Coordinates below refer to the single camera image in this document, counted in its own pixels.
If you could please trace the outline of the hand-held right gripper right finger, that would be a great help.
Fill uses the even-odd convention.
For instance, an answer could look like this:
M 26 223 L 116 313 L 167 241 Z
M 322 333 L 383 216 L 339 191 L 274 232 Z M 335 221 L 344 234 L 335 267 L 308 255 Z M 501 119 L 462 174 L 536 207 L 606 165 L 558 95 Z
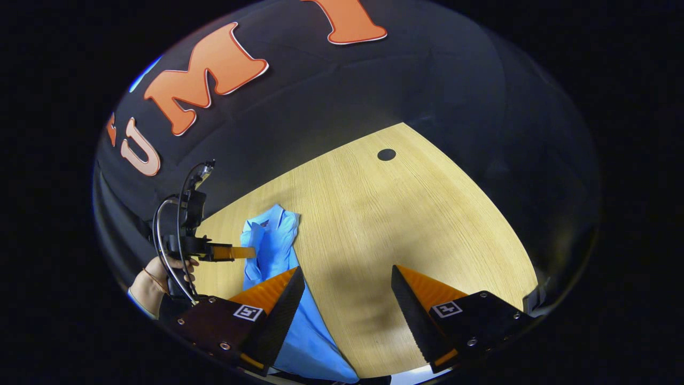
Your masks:
M 482 363 L 535 324 L 535 318 L 489 291 L 466 294 L 401 265 L 391 288 L 433 373 Z

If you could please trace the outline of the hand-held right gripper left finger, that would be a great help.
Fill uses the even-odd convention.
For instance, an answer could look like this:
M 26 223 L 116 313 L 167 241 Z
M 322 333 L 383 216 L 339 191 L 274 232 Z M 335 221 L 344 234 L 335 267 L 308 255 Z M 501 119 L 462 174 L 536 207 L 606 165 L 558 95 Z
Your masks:
M 266 375 L 304 290 L 305 277 L 297 266 L 230 299 L 204 297 L 174 317 L 174 334 L 227 366 Z

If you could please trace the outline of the light blue T-shirt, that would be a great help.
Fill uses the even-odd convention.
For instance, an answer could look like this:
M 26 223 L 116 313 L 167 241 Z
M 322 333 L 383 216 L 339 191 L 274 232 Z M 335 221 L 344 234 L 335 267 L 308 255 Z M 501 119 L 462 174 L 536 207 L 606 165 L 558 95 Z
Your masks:
M 252 247 L 256 258 L 247 259 L 243 290 L 249 290 L 300 265 L 294 249 L 300 215 L 276 204 L 263 214 L 247 219 L 240 236 L 242 247 Z M 357 383 L 359 376 L 332 338 L 305 287 L 275 367 L 300 377 Z

